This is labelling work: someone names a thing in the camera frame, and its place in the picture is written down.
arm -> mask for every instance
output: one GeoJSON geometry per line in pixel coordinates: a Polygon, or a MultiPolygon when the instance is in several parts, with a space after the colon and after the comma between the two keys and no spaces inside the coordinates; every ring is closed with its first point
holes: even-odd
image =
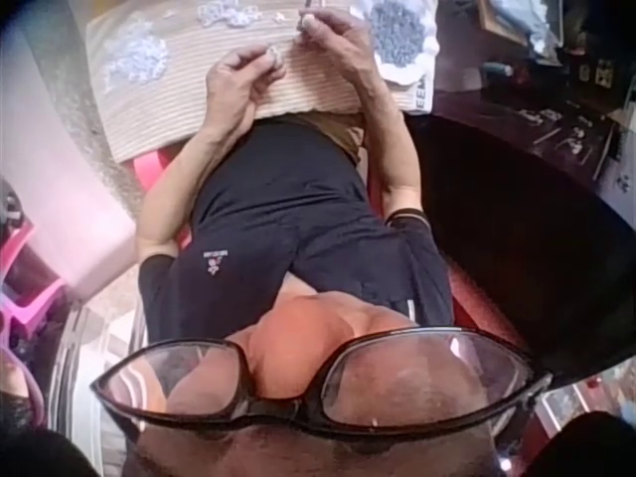
{"type": "Polygon", "coordinates": [[[251,129],[267,88],[285,75],[267,45],[230,52],[208,72],[206,117],[157,184],[146,194],[137,221],[137,258],[177,256],[175,237],[196,195],[239,138],[251,129]]]}
{"type": "Polygon", "coordinates": [[[380,77],[368,25],[338,10],[301,10],[306,41],[327,53],[360,98],[369,160],[378,165],[385,217],[399,209],[422,210],[417,152],[404,118],[380,77]]]}

hand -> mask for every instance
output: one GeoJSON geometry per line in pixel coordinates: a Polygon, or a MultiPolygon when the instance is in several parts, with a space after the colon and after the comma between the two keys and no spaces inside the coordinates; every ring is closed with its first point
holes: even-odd
{"type": "Polygon", "coordinates": [[[232,147],[251,129],[269,86],[286,70],[267,45],[233,50],[208,72],[208,100],[202,130],[232,147]]]}
{"type": "Polygon", "coordinates": [[[355,88],[382,81],[378,73],[371,31],[366,22],[340,10],[300,10],[303,40],[325,51],[334,67],[355,88]]]}

gray beads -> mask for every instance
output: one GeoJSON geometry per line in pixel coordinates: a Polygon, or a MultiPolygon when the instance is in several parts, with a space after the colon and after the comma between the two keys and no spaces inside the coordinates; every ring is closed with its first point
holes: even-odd
{"type": "Polygon", "coordinates": [[[374,34],[374,48],[383,63],[405,67],[423,50],[425,31],[419,16],[399,1],[374,5],[368,18],[374,34]]]}

skin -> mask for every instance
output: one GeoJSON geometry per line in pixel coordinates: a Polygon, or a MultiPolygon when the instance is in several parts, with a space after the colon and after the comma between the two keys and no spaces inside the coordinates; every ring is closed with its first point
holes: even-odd
{"type": "MultiPolygon", "coordinates": [[[[367,26],[344,12],[300,11],[299,48],[327,54],[360,97],[370,160],[381,172],[386,215],[422,210],[420,171],[414,145],[391,93],[376,67],[367,26]]],[[[201,184],[237,140],[251,128],[267,88],[285,74],[266,46],[232,52],[208,74],[208,114],[201,130],[146,196],[137,224],[139,261],[161,253],[176,256],[175,236],[186,222],[201,184]]],[[[301,395],[325,360],[343,343],[413,324],[394,311],[338,292],[316,294],[288,274],[273,308],[253,326],[231,336],[242,347],[256,392],[264,398],[301,395]]],[[[168,411],[210,412],[229,399],[236,368],[223,353],[210,353],[171,390],[168,411]]],[[[483,406],[475,376],[448,352],[447,343],[404,343],[359,355],[343,373],[341,389],[355,397],[333,399],[328,412],[352,423],[369,416],[391,423],[441,419],[483,406]],[[420,382],[422,386],[412,384],[420,382]]],[[[362,455],[349,445],[277,426],[253,426],[227,435],[147,426],[138,455],[154,473],[188,476],[375,476],[467,475],[462,469],[488,461],[488,428],[433,441],[398,444],[382,454],[362,455]]],[[[130,458],[124,475],[144,475],[130,458]]]]}

wall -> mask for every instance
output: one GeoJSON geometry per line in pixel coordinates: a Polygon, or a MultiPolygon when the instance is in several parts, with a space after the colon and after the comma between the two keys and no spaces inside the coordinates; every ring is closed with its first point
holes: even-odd
{"type": "Polygon", "coordinates": [[[30,247],[89,298],[132,264],[134,223],[71,140],[15,25],[0,52],[0,132],[0,173],[36,226],[30,247]]]}

